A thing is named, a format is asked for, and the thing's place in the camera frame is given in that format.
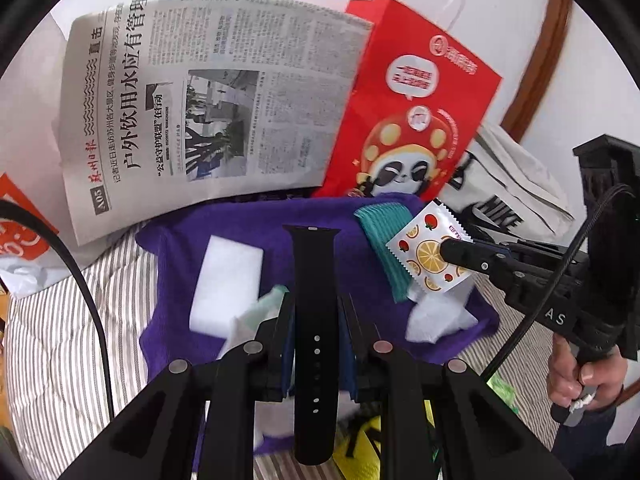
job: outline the metal screw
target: metal screw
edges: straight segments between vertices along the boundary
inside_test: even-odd
[[[394,349],[394,346],[389,341],[376,341],[373,343],[373,349],[379,354],[388,354]]]
[[[466,371],[466,363],[460,359],[452,359],[447,364],[447,367],[455,374],[461,374]]]
[[[175,361],[171,361],[169,363],[169,371],[172,374],[181,374],[189,367],[189,364],[184,359],[176,359]]]
[[[257,354],[262,352],[262,343],[260,341],[249,341],[244,343],[242,350],[249,355]]]

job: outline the panda eye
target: panda eye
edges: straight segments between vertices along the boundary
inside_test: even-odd
[[[411,168],[411,178],[415,182],[421,182],[427,176],[427,172],[429,171],[429,163],[425,160],[421,160],[420,162],[416,162],[414,166]]]
[[[374,184],[376,184],[376,186],[386,186],[400,174],[401,170],[401,162],[390,162],[388,164],[385,164],[380,170],[380,173],[378,173],[378,177],[376,178]]]

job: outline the white foam block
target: white foam block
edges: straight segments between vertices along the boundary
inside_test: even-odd
[[[193,295],[189,329],[222,337],[257,300],[263,250],[212,236]]]

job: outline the black and white photograph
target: black and white photograph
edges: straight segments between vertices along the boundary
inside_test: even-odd
[[[258,71],[189,70],[184,158],[187,179],[246,174]]]

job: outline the quilted fabric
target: quilted fabric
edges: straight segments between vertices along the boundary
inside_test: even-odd
[[[146,384],[138,338],[156,304],[156,258],[136,245],[136,231],[83,272],[106,331],[116,412]],[[522,316],[505,306],[503,295],[487,279],[476,283],[501,318],[497,335],[462,352],[463,359],[481,370]],[[53,480],[108,421],[97,337],[76,284],[69,278],[12,302],[4,344],[9,410],[20,456],[34,480]],[[550,348],[550,332],[535,325],[500,369],[516,388],[520,417],[548,447],[556,430],[545,391]],[[290,452],[281,452],[256,457],[254,478],[342,477],[332,461],[307,467]]]

